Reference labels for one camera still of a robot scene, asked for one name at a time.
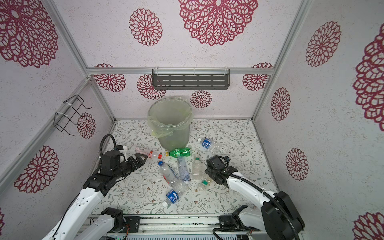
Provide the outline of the clear bottle green cap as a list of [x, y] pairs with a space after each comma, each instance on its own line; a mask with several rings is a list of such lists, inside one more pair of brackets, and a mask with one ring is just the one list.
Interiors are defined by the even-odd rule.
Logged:
[[208, 190], [211, 188], [212, 180], [209, 177], [202, 178], [198, 183], [198, 189], [201, 191]]

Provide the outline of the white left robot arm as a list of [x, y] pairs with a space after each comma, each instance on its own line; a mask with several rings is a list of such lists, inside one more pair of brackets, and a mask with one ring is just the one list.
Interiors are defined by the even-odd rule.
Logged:
[[135, 153], [126, 157], [122, 147], [101, 152], [97, 170], [83, 184], [83, 189], [67, 207], [63, 217], [44, 240], [96, 240], [107, 232], [123, 228], [124, 217], [120, 210], [108, 208], [101, 216], [79, 236], [76, 236], [83, 222], [109, 191], [131, 173], [143, 167], [147, 154]]

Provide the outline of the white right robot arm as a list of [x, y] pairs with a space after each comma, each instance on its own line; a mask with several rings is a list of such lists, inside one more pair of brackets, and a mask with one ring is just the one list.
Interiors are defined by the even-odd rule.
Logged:
[[206, 161], [205, 173], [217, 184], [241, 194], [255, 207], [242, 205], [231, 216], [221, 216], [217, 232], [266, 232], [271, 240], [298, 240], [305, 223], [292, 199], [283, 191], [267, 191], [244, 177], [230, 165], [228, 156]]

